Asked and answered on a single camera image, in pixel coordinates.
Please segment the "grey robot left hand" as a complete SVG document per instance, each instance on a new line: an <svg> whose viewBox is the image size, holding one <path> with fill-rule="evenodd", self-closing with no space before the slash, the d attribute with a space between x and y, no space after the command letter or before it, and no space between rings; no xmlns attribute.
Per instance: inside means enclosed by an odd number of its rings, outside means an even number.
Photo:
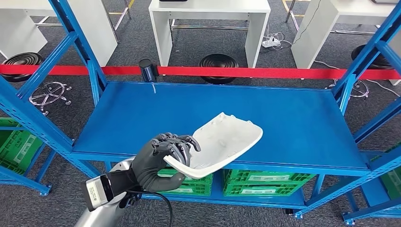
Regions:
<svg viewBox="0 0 401 227"><path fill-rule="evenodd" d="M139 185L148 192L166 192L179 188L185 180L184 174L177 172L172 177L160 177L158 171L167 166L164 160L166 156L183 157L188 165L191 147L201 151L200 144L191 135L178 136L167 132L154 137L144 145L131 163Z"/></svg>

